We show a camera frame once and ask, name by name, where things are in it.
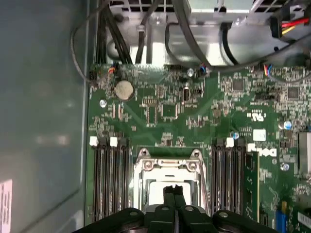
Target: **screw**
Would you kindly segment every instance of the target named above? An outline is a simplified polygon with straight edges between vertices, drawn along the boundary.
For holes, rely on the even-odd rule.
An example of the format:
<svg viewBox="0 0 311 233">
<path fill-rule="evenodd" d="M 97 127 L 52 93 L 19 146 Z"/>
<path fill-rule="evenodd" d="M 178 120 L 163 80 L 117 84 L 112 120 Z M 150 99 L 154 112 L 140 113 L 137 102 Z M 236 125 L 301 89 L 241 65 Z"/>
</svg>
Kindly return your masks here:
<svg viewBox="0 0 311 233">
<path fill-rule="evenodd" d="M 194 70 L 192 68 L 189 68 L 187 70 L 187 76 L 190 77 L 190 78 L 194 76 Z"/>
<path fill-rule="evenodd" d="M 220 212 L 219 213 L 220 217 L 228 217 L 229 215 L 225 212 Z"/>
<path fill-rule="evenodd" d="M 137 212 L 130 212 L 130 216 L 136 216 L 136 215 L 138 215 Z"/>
<path fill-rule="evenodd" d="M 152 163 L 151 163 L 150 161 L 146 161 L 146 162 L 144 163 L 144 168 L 145 168 L 145 169 L 151 169 L 151 168 L 152 168 Z"/>
<path fill-rule="evenodd" d="M 282 165 L 281 165 L 281 170 L 282 171 L 288 171 L 289 169 L 290 169 L 290 165 L 289 164 L 282 163 Z"/>
<path fill-rule="evenodd" d="M 240 23 L 241 23 L 241 17 L 238 17 L 234 24 L 239 26 Z"/>
<path fill-rule="evenodd" d="M 196 170 L 196 164 L 194 162 L 189 163 L 189 169 L 192 171 L 195 171 Z"/>
<path fill-rule="evenodd" d="M 106 100 L 100 100 L 99 106 L 101 106 L 102 108 L 105 108 L 107 106 L 107 101 Z"/>
<path fill-rule="evenodd" d="M 191 212 L 191 211 L 193 211 L 193 208 L 192 208 L 191 206 L 187 206 L 187 207 L 185 208 L 185 210 Z"/>
<path fill-rule="evenodd" d="M 156 24 L 159 25 L 160 22 L 161 22 L 160 17 L 156 17 L 156 18 L 155 18 L 155 21 L 156 21 Z"/>
</svg>

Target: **white slot latch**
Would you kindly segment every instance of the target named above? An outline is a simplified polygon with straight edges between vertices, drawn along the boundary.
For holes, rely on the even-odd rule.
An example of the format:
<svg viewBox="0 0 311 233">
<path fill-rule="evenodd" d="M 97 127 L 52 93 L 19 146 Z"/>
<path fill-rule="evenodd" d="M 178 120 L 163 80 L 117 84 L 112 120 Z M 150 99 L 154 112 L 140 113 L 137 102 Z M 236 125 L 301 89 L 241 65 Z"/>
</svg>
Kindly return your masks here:
<svg viewBox="0 0 311 233">
<path fill-rule="evenodd" d="M 233 137 L 227 137 L 227 139 L 225 140 L 225 147 L 234 147 Z"/>
<path fill-rule="evenodd" d="M 98 139 L 97 139 L 96 136 L 91 136 L 91 137 L 89 137 L 89 145 L 90 145 L 91 147 L 96 147 L 96 146 L 98 146 Z"/>
<path fill-rule="evenodd" d="M 110 146 L 117 147 L 118 146 L 118 138 L 117 137 L 110 137 Z"/>
</svg>

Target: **small electronic components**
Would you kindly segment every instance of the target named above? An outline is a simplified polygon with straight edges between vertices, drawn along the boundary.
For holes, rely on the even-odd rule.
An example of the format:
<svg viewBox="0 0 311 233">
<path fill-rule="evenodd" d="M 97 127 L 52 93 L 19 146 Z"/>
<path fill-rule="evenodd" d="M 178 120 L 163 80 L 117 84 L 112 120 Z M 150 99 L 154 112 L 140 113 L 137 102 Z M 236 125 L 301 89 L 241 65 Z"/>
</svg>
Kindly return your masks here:
<svg viewBox="0 0 311 233">
<path fill-rule="evenodd" d="M 290 121 L 285 121 L 284 122 L 284 129 L 285 130 L 291 130 L 292 129 L 292 123 Z"/>
<path fill-rule="evenodd" d="M 237 140 L 240 137 L 240 134 L 239 134 L 239 132 L 231 131 L 230 137 L 232 137 L 234 140 Z"/>
</svg>

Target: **cable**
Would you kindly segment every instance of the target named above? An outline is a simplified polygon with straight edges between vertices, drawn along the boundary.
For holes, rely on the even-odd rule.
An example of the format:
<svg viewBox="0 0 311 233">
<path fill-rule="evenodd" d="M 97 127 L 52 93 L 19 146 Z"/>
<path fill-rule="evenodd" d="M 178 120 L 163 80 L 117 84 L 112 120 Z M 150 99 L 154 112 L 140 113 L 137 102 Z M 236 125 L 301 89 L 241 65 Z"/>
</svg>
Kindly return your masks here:
<svg viewBox="0 0 311 233">
<path fill-rule="evenodd" d="M 160 5 L 161 2 L 162 0 L 154 0 L 154 2 L 149 7 L 148 11 L 142 18 L 141 23 L 140 23 L 141 26 L 146 26 L 146 23 L 148 19 L 150 18 L 151 14 L 157 9 L 157 7 Z M 139 32 L 138 34 L 138 50 L 137 50 L 136 59 L 135 59 L 136 64 L 141 63 L 142 53 L 143 53 L 144 46 L 145 46 L 145 36 L 146 36 L 146 32 Z"/>
<path fill-rule="evenodd" d="M 264 66 L 263 66 L 263 70 L 264 70 L 264 74 L 265 74 L 266 76 L 268 76 L 267 65 L 264 65 Z"/>
<path fill-rule="evenodd" d="M 120 45 L 121 51 L 122 51 L 122 53 L 123 53 L 123 55 L 127 61 L 127 62 L 122 62 L 122 63 L 133 64 L 131 56 L 130 56 L 130 52 L 129 52 L 127 45 L 126 45 L 126 42 L 125 42 L 125 40 L 124 40 L 120 30 L 119 30 L 114 18 L 113 18 L 113 14 L 112 14 L 110 8 L 106 8 L 104 10 L 104 13 L 105 13 L 105 18 L 106 18 L 106 23 L 109 27 L 111 36 L 113 37 L 116 48 L 118 50 L 118 46 Z"/>
<path fill-rule="evenodd" d="M 287 27 L 291 27 L 291 26 L 297 26 L 299 24 L 304 24 L 304 23 L 308 23 L 308 22 L 309 22 L 308 18 L 301 18 L 301 19 L 298 19 L 298 20 L 293 21 L 293 22 L 282 23 L 282 28 L 287 28 Z"/>
<path fill-rule="evenodd" d="M 96 57 L 95 57 L 95 62 L 97 64 L 106 63 L 106 44 L 107 44 L 106 20 L 104 18 L 104 14 L 100 12 L 98 17 Z"/>
<path fill-rule="evenodd" d="M 179 60 L 171 51 L 170 46 L 169 46 L 169 41 L 170 41 L 170 26 L 172 25 L 178 25 L 178 23 L 168 23 L 165 27 L 165 50 L 166 53 L 168 54 L 168 56 L 170 57 L 170 59 L 175 63 L 175 64 L 179 64 L 183 67 L 186 68 L 194 68 L 194 67 L 199 67 L 199 64 L 190 64 L 184 61 Z"/>
<path fill-rule="evenodd" d="M 185 39 L 188 43 L 188 45 L 190 46 L 192 52 L 200 59 L 200 61 L 206 65 L 206 67 L 208 68 L 209 71 L 220 71 L 220 72 L 235 72 L 235 71 L 239 71 L 245 67 L 251 67 L 251 66 L 256 66 L 259 63 L 265 63 L 267 61 L 269 61 L 272 58 L 277 57 L 278 55 L 287 52 L 288 50 L 290 50 L 291 48 L 293 48 L 293 46 L 296 46 L 298 43 L 300 43 L 301 41 L 305 40 L 306 38 L 308 38 L 309 36 L 311 36 L 311 33 L 303 36 L 302 38 L 298 39 L 295 43 L 292 43 L 290 45 L 287 45 L 285 47 L 283 47 L 282 49 L 268 54 L 266 56 L 263 56 L 259 59 L 256 59 L 254 61 L 251 62 L 247 62 L 247 63 L 243 63 L 243 64 L 239 64 L 239 65 L 235 65 L 235 66 L 212 66 L 208 60 L 206 59 L 206 57 L 204 56 L 204 54 L 202 53 L 202 51 L 200 50 L 198 44 L 196 43 L 193 34 L 190 30 L 190 26 L 186 17 L 186 13 L 184 10 L 184 7 L 182 4 L 178 4 L 179 0 L 172 0 L 173 2 L 173 6 L 174 6 L 174 10 L 178 19 L 178 23 L 180 25 L 180 28 L 185 36 Z"/>
<path fill-rule="evenodd" d="M 190 46 L 192 52 L 199 58 L 199 60 L 206 65 L 209 70 L 213 70 L 213 66 L 209 63 L 205 55 L 202 53 L 200 47 L 195 41 L 195 38 L 190 30 L 187 16 L 180 0 L 172 0 L 174 11 L 180 25 L 180 28 L 185 36 L 185 39 Z"/>
<path fill-rule="evenodd" d="M 290 32 L 291 30 L 293 30 L 296 26 L 291 26 L 290 28 L 287 28 L 285 30 L 282 31 L 282 35 L 285 35 L 286 33 Z"/>
<path fill-rule="evenodd" d="M 231 25 L 228 25 L 227 23 L 222 23 L 220 27 L 221 27 L 222 35 L 223 35 L 222 39 L 223 39 L 223 46 L 224 46 L 225 53 L 226 53 L 227 57 L 229 58 L 229 60 L 234 65 L 237 65 L 237 64 L 239 64 L 239 62 L 234 58 L 234 56 L 231 53 L 231 50 L 229 48 L 229 44 L 228 44 L 228 31 L 231 28 Z"/>
<path fill-rule="evenodd" d="M 269 68 L 268 68 L 268 70 L 267 70 L 266 76 L 267 76 L 269 79 L 271 79 L 272 81 L 276 82 L 276 83 L 293 84 L 293 83 L 300 83 L 300 82 L 302 82 L 302 81 L 304 81 L 304 80 L 307 80 L 307 79 L 311 79 L 311 72 L 310 72 L 310 73 L 309 73 L 308 75 L 306 75 L 305 77 L 302 77 L 302 78 L 300 78 L 300 79 L 298 79 L 298 80 L 295 80 L 295 81 L 281 80 L 281 79 L 279 79 L 279 78 L 276 78 L 276 77 L 271 76 L 271 69 L 272 69 L 272 65 L 269 66 Z"/>
<path fill-rule="evenodd" d="M 170 40 L 170 34 L 169 34 L 169 27 L 172 26 L 172 25 L 176 25 L 176 23 L 169 23 L 166 27 L 166 30 L 165 30 L 165 48 L 166 48 L 166 51 L 167 51 L 167 54 L 170 56 L 170 58 L 177 64 L 180 64 L 181 66 L 185 66 L 185 67 L 191 67 L 191 68 L 195 68 L 194 66 L 190 66 L 189 63 L 185 63 L 185 62 L 181 62 L 179 61 L 176 56 L 173 55 L 172 51 L 170 50 L 169 48 L 169 40 Z M 311 33 L 303 36 L 302 38 L 296 40 L 294 43 L 292 44 L 289 44 L 283 48 L 281 48 L 280 50 L 276 51 L 276 52 L 273 52 L 273 53 L 270 53 L 266 56 L 263 56 L 259 59 L 256 59 L 254 61 L 251 61 L 251 62 L 247 62 L 247 63 L 243 63 L 243 64 L 239 64 L 239 65 L 235 65 L 235 66 L 212 66 L 211 68 L 210 67 L 207 67 L 208 68 L 208 71 L 219 71 L 219 72 L 235 72 L 235 71 L 239 71 L 241 69 L 244 69 L 245 67 L 252 67 L 252 66 L 256 66 L 258 65 L 259 63 L 265 63 L 277 56 L 279 56 L 280 54 L 283 54 L 287 51 L 289 51 L 290 49 L 292 49 L 294 46 L 297 46 L 299 45 L 303 40 L 305 40 L 306 38 L 310 37 L 311 36 Z"/>
<path fill-rule="evenodd" d="M 105 1 L 103 2 L 103 4 L 96 8 L 94 12 L 92 12 L 80 25 L 78 25 L 76 28 L 74 28 L 71 32 L 70 35 L 70 51 L 71 51 L 71 56 L 72 56 L 72 60 L 73 63 L 78 71 L 78 73 L 80 74 L 81 78 L 86 81 L 87 83 L 97 83 L 97 80 L 91 80 L 89 78 L 87 78 L 84 73 L 82 72 L 79 63 L 77 61 L 77 57 L 76 57 L 76 53 L 74 50 L 74 37 L 77 33 L 77 31 L 84 25 L 86 24 L 88 21 L 90 21 L 91 19 L 93 19 L 94 17 L 96 17 L 97 13 L 99 13 L 100 11 L 102 11 L 107 5 L 109 4 L 109 1 Z"/>
</svg>

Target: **white label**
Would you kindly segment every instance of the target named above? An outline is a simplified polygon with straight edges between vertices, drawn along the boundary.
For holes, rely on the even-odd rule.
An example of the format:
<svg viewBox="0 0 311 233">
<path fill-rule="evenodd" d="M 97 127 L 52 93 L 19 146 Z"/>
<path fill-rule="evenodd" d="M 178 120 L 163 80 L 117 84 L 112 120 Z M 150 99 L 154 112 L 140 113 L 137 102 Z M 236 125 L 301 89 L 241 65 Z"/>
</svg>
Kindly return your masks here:
<svg viewBox="0 0 311 233">
<path fill-rule="evenodd" d="M 266 117 L 266 114 L 262 114 L 262 113 L 247 113 L 246 114 L 247 117 L 252 118 L 253 121 L 259 121 L 259 122 L 263 122 L 264 118 Z"/>
<path fill-rule="evenodd" d="M 0 233 L 11 231 L 12 180 L 0 183 Z"/>
<path fill-rule="evenodd" d="M 266 130 L 253 130 L 253 140 L 254 141 L 266 141 Z"/>
<path fill-rule="evenodd" d="M 298 222 L 301 222 L 303 225 L 311 229 L 311 218 L 298 212 Z"/>
</svg>

